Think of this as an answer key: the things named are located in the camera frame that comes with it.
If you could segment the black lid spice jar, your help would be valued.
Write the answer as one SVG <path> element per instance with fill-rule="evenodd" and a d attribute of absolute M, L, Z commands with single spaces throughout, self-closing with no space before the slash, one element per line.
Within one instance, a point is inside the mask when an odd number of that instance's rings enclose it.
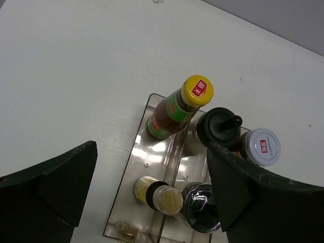
<path fill-rule="evenodd" d="M 191 122 L 185 140 L 186 155 L 207 152 L 209 145 L 233 146 L 240 137 L 242 118 L 229 109 L 216 107 Z"/>

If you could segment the black grinder white bottle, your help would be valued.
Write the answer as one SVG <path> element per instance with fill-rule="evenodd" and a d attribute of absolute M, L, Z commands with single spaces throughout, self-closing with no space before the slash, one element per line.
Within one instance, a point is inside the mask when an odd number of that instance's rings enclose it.
<path fill-rule="evenodd" d="M 182 209 L 175 216 L 177 220 L 204 234 L 211 234 L 221 227 L 210 184 L 177 181 L 175 187 L 183 197 Z"/>

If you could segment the red chili sauce bottle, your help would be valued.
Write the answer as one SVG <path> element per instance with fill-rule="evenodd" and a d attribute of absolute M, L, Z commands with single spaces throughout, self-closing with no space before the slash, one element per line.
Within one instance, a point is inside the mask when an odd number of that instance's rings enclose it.
<path fill-rule="evenodd" d="M 165 140 L 183 130 L 197 111 L 213 98 L 212 83 L 202 75 L 190 76 L 176 91 L 164 98 L 146 123 L 157 140 Z"/>

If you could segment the small yellow label bottle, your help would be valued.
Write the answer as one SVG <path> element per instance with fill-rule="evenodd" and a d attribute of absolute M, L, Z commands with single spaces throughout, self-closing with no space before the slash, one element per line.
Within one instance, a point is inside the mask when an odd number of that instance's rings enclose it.
<path fill-rule="evenodd" d="M 178 189 L 150 176 L 136 181 L 134 196 L 151 209 L 168 216 L 178 214 L 183 207 L 183 196 Z"/>

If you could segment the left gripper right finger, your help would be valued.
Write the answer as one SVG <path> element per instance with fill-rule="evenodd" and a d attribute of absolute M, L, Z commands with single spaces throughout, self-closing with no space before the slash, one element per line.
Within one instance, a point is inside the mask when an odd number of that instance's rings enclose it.
<path fill-rule="evenodd" d="M 208 146 L 208 170 L 229 242 L 323 242 L 323 188 Z"/>

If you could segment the white lid sauce jar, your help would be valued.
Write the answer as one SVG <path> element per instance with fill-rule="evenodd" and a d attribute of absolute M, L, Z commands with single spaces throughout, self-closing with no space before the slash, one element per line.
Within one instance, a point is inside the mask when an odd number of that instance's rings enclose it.
<path fill-rule="evenodd" d="M 258 128 L 241 134 L 228 150 L 255 165 L 267 167 L 278 162 L 281 145 L 272 130 Z"/>

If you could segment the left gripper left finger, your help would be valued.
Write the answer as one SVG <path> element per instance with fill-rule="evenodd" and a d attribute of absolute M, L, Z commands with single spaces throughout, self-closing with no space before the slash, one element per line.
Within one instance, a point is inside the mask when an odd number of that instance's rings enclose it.
<path fill-rule="evenodd" d="M 1 242 L 70 242 L 79 226 L 97 161 L 87 141 L 1 177 Z"/>

